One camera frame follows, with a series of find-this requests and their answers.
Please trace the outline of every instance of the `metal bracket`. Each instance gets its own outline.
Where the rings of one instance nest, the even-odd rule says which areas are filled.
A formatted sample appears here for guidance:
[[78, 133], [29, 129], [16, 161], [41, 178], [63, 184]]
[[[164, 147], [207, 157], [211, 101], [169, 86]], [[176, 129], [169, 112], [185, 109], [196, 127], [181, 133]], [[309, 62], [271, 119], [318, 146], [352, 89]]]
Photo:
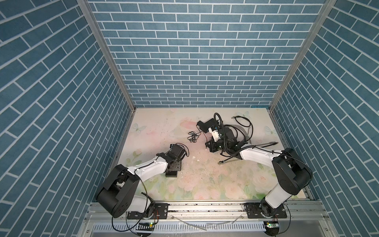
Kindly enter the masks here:
[[[158, 211], [160, 220], [167, 219], [168, 203], [156, 203], [154, 209]], [[142, 215], [140, 212], [128, 212], [128, 220], [139, 220]]]
[[[249, 219], [267, 218], [264, 215], [262, 215], [262, 212], [261, 212], [259, 206], [260, 206], [260, 202], [245, 203], [244, 208], [246, 209], [247, 218], [249, 218]], [[277, 208], [276, 217], [277, 218], [287, 218], [287, 214], [285, 212], [283, 204], [281, 204]]]

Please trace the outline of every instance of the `blue brick wall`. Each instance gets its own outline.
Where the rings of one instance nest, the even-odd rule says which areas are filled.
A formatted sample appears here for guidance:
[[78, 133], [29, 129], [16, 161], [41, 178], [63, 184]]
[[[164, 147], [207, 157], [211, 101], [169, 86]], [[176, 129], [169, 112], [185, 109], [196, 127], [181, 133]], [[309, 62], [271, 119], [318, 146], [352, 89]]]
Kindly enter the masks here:
[[274, 109], [340, 236], [379, 235], [378, 12], [337, 0]]
[[90, 2], [137, 107], [267, 107], [324, 0]]
[[0, 236], [76, 235], [129, 113], [76, 0], [0, 1]]

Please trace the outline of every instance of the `ventilation grille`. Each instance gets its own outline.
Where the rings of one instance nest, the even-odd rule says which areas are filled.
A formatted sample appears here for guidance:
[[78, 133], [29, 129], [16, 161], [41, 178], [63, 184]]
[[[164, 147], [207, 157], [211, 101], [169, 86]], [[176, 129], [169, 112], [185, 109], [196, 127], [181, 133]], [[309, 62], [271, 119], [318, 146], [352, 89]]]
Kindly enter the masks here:
[[[191, 221], [189, 222], [192, 225], [200, 226], [206, 231], [209, 232], [232, 232], [232, 231], [240, 231], [240, 232], [251, 232], [251, 231], [266, 231], [263, 221], [238, 221], [234, 224], [217, 224], [217, 222], [212, 222], [212, 224], [208, 224], [204, 221]], [[130, 221], [128, 223], [129, 227], [133, 226], [135, 222]], [[118, 230], [126, 230], [126, 224], [114, 224], [114, 227]], [[147, 227], [139, 226], [139, 229], [145, 229]], [[93, 232], [117, 232], [113, 230], [112, 224], [108, 222], [99, 222], [96, 223], [93, 227]], [[164, 234], [164, 233], [172, 233], [172, 234], [180, 234], [180, 233], [194, 233], [194, 232], [205, 232], [205, 230], [184, 224], [182, 222], [162, 222], [155, 225], [154, 233], [156, 234]]]

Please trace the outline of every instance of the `wire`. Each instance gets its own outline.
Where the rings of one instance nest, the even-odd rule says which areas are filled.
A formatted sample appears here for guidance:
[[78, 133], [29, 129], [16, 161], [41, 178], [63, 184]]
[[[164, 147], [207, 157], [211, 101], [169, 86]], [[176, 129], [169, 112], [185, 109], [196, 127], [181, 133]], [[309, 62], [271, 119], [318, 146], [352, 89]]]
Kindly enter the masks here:
[[205, 132], [203, 131], [200, 131], [199, 127], [196, 125], [196, 128], [199, 130], [199, 132], [194, 132], [194, 131], [191, 131], [188, 133], [188, 135], [190, 135], [189, 137], [187, 137], [187, 139], [189, 140], [189, 142], [197, 142], [197, 139], [199, 138], [200, 134], [203, 133], [204, 136], [205, 136], [205, 139], [207, 140], [208, 142], [208, 138], [207, 136], [205, 135]]
[[291, 212], [290, 212], [290, 209], [288, 208], [288, 205], [286, 205], [286, 206], [287, 206], [288, 213], [290, 214], [290, 223], [288, 224], [287, 229], [285, 229], [285, 231], [280, 232], [280, 233], [277, 233], [275, 236], [280, 235], [280, 234], [286, 232], [286, 231], [290, 228], [290, 225], [291, 225], [291, 218], [292, 218], [292, 217], [291, 217]]
[[[146, 209], [147, 209], [147, 201], [148, 201], [147, 189], [146, 189], [146, 186], [145, 186], [145, 184], [143, 183], [141, 177], [139, 177], [138, 175], [137, 175], [137, 177], [138, 177], [139, 180], [142, 182], [142, 185], [143, 185], [143, 187], [145, 188], [145, 192], [146, 192], [146, 205], [145, 205], [145, 210], [143, 211], [143, 214], [144, 214], [144, 213], [146, 212]], [[114, 225], [113, 225], [113, 216], [112, 216], [112, 228], [113, 228], [115, 231], [117, 231], [117, 232], [127, 232], [127, 231], [131, 231], [133, 234], [136, 234], [136, 233], [134, 233], [134, 232], [132, 231], [132, 229], [133, 229], [134, 227], [136, 227], [136, 225], [138, 225], [138, 223], [141, 221], [141, 219], [142, 219], [142, 217], [143, 217], [143, 214], [141, 215], [141, 217], [140, 217], [140, 219], [137, 221], [137, 223], [136, 223], [134, 226], [132, 226], [132, 227], [129, 228], [128, 223], [127, 223], [128, 213], [126, 213], [125, 222], [126, 222], [126, 227], [127, 227], [128, 229], [126, 229], [126, 230], [122, 230], [122, 231], [121, 231], [121, 230], [118, 230], [118, 229], [116, 229], [116, 228], [114, 227]]]
[[225, 124], [224, 127], [232, 127], [235, 129], [236, 133], [237, 133], [237, 136], [236, 138], [238, 137], [238, 131], [242, 134], [243, 136], [243, 140], [242, 141], [247, 141], [247, 134], [246, 134], [246, 131], [242, 131], [241, 129], [237, 128], [235, 125], [230, 125], [230, 124]]
[[[237, 115], [237, 116], [235, 116], [235, 117], [233, 117], [233, 118], [236, 120], [236, 122], [237, 122], [239, 125], [241, 125], [241, 126], [243, 126], [243, 127], [250, 127], [250, 126], [251, 126], [251, 135], [250, 135], [249, 139], [246, 140], [246, 141], [250, 141], [250, 139], [253, 137], [253, 132], [254, 132], [254, 127], [253, 127], [253, 124], [251, 123], [251, 121], [250, 121], [248, 118], [243, 117], [243, 116], [239, 116], [239, 115]], [[237, 120], [237, 118], [243, 118], [243, 119], [245, 119], [247, 122], [249, 122], [249, 126], [243, 125], [242, 123], [240, 123], [240, 122]]]
[[[305, 164], [303, 161], [301, 161], [301, 160], [299, 160], [299, 159], [296, 159], [296, 158], [294, 158], [294, 157], [292, 157], [292, 156], [290, 156], [290, 155], [286, 155], [286, 154], [284, 154], [284, 153], [280, 153], [280, 152], [275, 152], [275, 151], [273, 151], [273, 150], [270, 151], [270, 150], [262, 149], [262, 148], [260, 148], [260, 147], [258, 147], [258, 146], [256, 146], [256, 148], [258, 148], [258, 149], [260, 149], [260, 150], [262, 150], [262, 151], [269, 151], [269, 152], [271, 152], [271, 153], [285, 155], [285, 156], [287, 156], [287, 157], [289, 157], [289, 158], [292, 158], [292, 159], [294, 159], [294, 160], [299, 161], [300, 163], [302, 163], [303, 165], [305, 165], [306, 167], [308, 167], [308, 165]], [[308, 172], [308, 174], [309, 174], [309, 176], [310, 176], [310, 179], [309, 179], [309, 181], [307, 182], [307, 184], [306, 184], [304, 187], [306, 187], [306, 186], [312, 181], [312, 179], [313, 179], [313, 172], [309, 172], [307, 169], [306, 169], [306, 171]]]
[[188, 147], [186, 146], [186, 145], [184, 145], [184, 144], [181, 144], [181, 143], [176, 143], [176, 145], [179, 145], [179, 146], [181, 146], [183, 149], [184, 149], [184, 151], [186, 152], [186, 156], [187, 157], [189, 157], [190, 156], [190, 150], [188, 149]]
[[228, 146], [227, 146], [227, 144], [226, 144], [226, 134], [225, 134], [225, 130], [224, 130], [224, 123], [223, 123], [223, 121], [222, 121], [222, 119], [221, 119], [221, 116], [220, 116], [218, 113], [215, 113], [215, 114], [213, 115], [213, 118], [214, 118], [215, 120], [216, 120], [216, 116], [218, 117], [218, 119], [219, 119], [219, 121], [220, 121], [220, 124], [221, 124], [222, 137], [223, 137], [223, 145], [224, 145], [224, 148], [225, 148], [225, 152], [232, 156], [232, 154], [229, 153], [229, 151], [228, 151], [229, 148], [228, 148]]
[[158, 222], [159, 222], [159, 213], [158, 213], [157, 209], [156, 209], [156, 211], [157, 211], [157, 223], [155, 223], [155, 224], [158, 224]]

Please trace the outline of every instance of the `enclosure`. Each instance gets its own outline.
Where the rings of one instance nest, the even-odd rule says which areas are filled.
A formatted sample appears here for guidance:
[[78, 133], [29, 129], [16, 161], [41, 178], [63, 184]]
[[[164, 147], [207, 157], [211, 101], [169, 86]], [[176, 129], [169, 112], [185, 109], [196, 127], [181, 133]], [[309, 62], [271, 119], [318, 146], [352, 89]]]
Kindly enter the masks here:
[[263, 198], [272, 169], [218, 165], [209, 133], [187, 140], [215, 112], [310, 167], [289, 203], [321, 201], [334, 236], [379, 236], [378, 12], [376, 0], [0, 0], [0, 236], [82, 236], [113, 167], [177, 142], [190, 154], [177, 178], [146, 181], [155, 200]]

